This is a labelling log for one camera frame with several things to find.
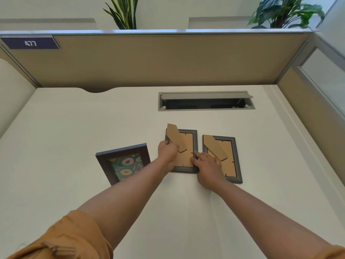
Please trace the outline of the person's left hand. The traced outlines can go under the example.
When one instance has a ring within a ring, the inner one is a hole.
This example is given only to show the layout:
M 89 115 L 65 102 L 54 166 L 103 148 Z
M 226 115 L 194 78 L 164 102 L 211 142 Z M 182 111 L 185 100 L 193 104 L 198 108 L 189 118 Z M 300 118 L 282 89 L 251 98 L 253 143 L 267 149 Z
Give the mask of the person's left hand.
M 177 158 L 177 153 L 170 153 L 167 151 L 167 142 L 166 140 L 161 141 L 158 145 L 158 160 L 162 164 L 162 170 L 164 175 L 167 175 L 175 167 L 175 160 Z

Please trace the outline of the person's right hand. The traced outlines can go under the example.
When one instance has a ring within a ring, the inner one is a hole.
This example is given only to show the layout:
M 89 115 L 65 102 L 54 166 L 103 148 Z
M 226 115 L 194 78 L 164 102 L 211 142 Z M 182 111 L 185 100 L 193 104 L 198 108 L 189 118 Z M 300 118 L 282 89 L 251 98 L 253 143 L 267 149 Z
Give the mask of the person's right hand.
M 200 171 L 197 173 L 198 182 L 206 189 L 218 192 L 218 189 L 227 180 L 222 172 L 221 161 L 205 152 L 195 151 L 197 159 L 200 159 Z

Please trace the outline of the grey picture frame cardboard back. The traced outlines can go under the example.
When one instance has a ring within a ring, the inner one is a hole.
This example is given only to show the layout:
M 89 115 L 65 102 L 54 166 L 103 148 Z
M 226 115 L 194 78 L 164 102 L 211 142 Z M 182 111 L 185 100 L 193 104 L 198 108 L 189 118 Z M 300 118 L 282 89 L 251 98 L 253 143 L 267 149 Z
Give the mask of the grey picture frame cardboard back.
M 197 130 L 178 129 L 176 125 L 167 124 L 165 140 L 179 146 L 177 157 L 174 161 L 174 173 L 196 174 L 199 169 L 193 164 L 191 158 L 196 158 L 195 152 L 198 151 Z
M 237 145 L 235 137 L 203 135 L 203 152 L 221 161 L 225 178 L 236 184 L 242 184 Z

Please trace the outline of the person's right forearm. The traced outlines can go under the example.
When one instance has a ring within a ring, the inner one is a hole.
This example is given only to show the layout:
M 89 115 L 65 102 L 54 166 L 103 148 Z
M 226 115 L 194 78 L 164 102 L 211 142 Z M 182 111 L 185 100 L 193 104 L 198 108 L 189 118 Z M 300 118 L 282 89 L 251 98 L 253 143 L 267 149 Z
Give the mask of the person's right forearm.
M 311 259 L 331 246 L 306 227 L 228 181 L 217 194 L 267 259 Z

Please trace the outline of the person's left forearm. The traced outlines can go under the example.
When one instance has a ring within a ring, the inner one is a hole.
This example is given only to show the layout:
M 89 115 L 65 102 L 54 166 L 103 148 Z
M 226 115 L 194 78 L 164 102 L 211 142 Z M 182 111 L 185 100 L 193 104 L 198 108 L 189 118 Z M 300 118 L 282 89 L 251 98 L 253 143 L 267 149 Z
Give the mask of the person's left forearm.
M 92 197 L 77 210 L 97 223 L 114 250 L 173 167 L 174 160 L 158 157 L 135 175 Z

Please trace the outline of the beige desk partition panel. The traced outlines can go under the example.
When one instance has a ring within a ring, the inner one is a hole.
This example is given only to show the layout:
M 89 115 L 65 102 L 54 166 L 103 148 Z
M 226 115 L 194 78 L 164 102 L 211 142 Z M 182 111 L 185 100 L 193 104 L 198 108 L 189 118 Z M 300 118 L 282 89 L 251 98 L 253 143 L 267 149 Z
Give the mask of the beige desk partition panel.
M 304 41 L 304 29 L 39 30 L 5 36 L 53 36 L 60 49 L 12 50 L 0 58 L 36 88 L 274 84 Z

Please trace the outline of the person's orange left sleeve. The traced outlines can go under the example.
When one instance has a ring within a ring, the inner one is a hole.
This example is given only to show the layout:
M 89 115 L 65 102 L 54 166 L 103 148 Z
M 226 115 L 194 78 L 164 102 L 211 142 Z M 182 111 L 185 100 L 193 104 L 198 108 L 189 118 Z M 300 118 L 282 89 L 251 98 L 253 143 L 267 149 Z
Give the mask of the person's orange left sleeve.
M 73 210 L 37 240 L 7 259 L 113 259 L 113 248 L 98 224 Z

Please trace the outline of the person's orange sleeve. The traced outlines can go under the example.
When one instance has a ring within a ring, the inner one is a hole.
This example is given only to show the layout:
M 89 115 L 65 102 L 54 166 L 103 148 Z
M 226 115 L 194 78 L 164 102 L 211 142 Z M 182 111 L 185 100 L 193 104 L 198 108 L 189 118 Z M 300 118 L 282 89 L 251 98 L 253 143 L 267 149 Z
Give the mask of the person's orange sleeve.
M 311 259 L 345 259 L 345 247 L 339 245 L 327 246 Z
M 7 259 L 113 259 L 113 248 L 98 224 L 73 210 L 37 240 Z

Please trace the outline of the snake plant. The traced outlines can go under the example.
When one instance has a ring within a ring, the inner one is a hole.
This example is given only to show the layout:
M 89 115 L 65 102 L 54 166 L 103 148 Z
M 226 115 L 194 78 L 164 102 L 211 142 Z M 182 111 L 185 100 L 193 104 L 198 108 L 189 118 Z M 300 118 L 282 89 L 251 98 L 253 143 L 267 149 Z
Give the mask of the snake plant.
M 136 30 L 136 10 L 138 0 L 110 0 L 113 4 L 113 8 L 105 3 L 108 7 L 103 9 L 107 14 L 109 14 L 119 30 Z

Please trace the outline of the beige side partition with glass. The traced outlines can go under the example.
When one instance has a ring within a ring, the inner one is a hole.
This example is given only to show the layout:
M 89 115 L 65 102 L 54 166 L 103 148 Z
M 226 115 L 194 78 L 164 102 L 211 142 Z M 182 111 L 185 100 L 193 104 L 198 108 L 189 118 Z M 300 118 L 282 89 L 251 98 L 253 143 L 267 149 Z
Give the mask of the beige side partition with glass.
M 304 41 L 274 84 L 314 140 L 345 137 L 345 55 L 320 32 Z

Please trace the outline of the person's orange right sleeve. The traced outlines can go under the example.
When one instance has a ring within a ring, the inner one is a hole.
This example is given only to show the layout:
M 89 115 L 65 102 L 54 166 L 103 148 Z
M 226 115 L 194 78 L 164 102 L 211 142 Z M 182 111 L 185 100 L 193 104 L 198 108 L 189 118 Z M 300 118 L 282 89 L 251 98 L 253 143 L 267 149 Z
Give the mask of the person's orange right sleeve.
M 345 259 L 345 247 L 339 245 L 327 246 L 311 259 Z

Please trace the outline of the white side divider panel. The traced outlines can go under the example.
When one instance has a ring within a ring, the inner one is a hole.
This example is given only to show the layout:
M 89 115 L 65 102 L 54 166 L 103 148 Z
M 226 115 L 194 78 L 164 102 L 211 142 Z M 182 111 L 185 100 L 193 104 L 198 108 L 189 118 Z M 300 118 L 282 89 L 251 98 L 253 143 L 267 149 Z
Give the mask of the white side divider panel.
M 0 138 L 35 91 L 13 66 L 0 59 Z

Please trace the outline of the peace lily plant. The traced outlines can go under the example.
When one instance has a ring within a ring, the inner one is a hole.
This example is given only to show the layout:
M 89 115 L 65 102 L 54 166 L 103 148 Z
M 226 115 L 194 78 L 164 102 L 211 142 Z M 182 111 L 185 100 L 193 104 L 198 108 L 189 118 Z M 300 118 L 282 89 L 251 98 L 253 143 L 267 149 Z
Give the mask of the peace lily plant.
M 324 21 L 325 13 L 321 5 L 303 2 L 304 0 L 261 0 L 247 25 L 256 24 L 252 29 L 306 29 L 314 15 L 321 22 Z

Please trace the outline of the dark blue number label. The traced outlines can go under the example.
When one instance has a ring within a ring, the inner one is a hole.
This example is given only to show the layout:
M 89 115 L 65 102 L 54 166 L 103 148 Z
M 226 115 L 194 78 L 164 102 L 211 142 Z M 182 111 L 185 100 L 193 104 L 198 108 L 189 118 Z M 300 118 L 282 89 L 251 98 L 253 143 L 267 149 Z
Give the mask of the dark blue number label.
M 0 39 L 12 50 L 60 49 L 53 36 L 5 36 Z

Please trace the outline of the dark frame with doughnut picture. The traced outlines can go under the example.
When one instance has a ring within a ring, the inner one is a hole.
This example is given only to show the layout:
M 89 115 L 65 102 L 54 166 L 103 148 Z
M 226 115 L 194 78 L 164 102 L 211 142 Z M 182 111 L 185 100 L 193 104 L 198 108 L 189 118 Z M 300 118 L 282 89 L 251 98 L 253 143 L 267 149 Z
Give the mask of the dark frame with doughnut picture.
M 133 176 L 150 164 L 146 143 L 95 154 L 111 186 Z

